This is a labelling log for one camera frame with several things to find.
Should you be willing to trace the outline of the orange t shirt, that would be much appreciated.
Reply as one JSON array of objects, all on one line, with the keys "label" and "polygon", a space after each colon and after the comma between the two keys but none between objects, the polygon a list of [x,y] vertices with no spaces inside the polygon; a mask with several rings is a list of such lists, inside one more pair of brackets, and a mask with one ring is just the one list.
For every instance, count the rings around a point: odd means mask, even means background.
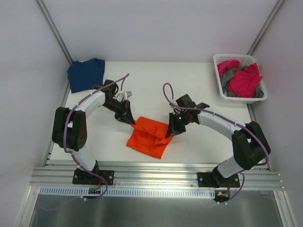
[{"label": "orange t shirt", "polygon": [[161,159],[166,147],[173,140],[172,136],[166,137],[168,126],[166,123],[141,116],[132,125],[134,130],[126,146]]}]

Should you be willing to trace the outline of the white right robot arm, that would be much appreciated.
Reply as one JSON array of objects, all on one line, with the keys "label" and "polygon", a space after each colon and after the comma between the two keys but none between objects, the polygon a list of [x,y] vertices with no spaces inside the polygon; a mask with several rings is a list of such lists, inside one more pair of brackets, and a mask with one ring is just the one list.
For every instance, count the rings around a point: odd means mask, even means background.
[{"label": "white right robot arm", "polygon": [[217,113],[205,103],[196,104],[189,95],[183,95],[175,103],[169,103],[173,112],[169,113],[166,137],[186,132],[190,123],[206,126],[228,138],[232,143],[232,156],[216,166],[211,172],[197,173],[200,187],[220,188],[235,183],[238,175],[268,161],[270,146],[260,125],[251,121],[241,123]]}]

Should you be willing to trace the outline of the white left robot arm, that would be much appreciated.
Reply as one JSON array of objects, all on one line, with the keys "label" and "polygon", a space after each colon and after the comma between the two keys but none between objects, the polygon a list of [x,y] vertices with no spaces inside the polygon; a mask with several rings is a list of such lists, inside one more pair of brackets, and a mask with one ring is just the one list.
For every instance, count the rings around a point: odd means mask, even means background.
[{"label": "white left robot arm", "polygon": [[103,184],[104,178],[99,164],[86,147],[87,119],[99,107],[114,113],[117,121],[134,125],[129,97],[131,91],[123,91],[122,85],[106,80],[104,85],[94,85],[89,93],[73,108],[58,107],[55,111],[52,141],[69,154],[77,164],[73,184]]}]

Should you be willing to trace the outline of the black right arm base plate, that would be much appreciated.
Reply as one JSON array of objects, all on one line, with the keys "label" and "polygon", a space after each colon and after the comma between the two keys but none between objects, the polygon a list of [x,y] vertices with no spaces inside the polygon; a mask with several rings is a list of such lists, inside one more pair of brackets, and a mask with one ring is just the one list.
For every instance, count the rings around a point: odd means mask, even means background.
[{"label": "black right arm base plate", "polygon": [[237,174],[224,178],[213,172],[198,172],[197,183],[198,187],[202,188],[240,188],[240,180]]}]

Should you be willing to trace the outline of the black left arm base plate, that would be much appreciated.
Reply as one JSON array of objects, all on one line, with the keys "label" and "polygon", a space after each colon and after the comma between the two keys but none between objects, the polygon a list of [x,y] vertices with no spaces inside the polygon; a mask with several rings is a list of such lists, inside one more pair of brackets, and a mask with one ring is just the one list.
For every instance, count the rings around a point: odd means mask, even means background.
[{"label": "black left arm base plate", "polygon": [[[101,176],[108,185],[113,185],[114,182],[114,174],[113,170],[99,170],[98,175]],[[75,185],[98,185],[100,181],[99,177],[93,176],[86,171],[76,169],[74,171],[72,184]]]}]

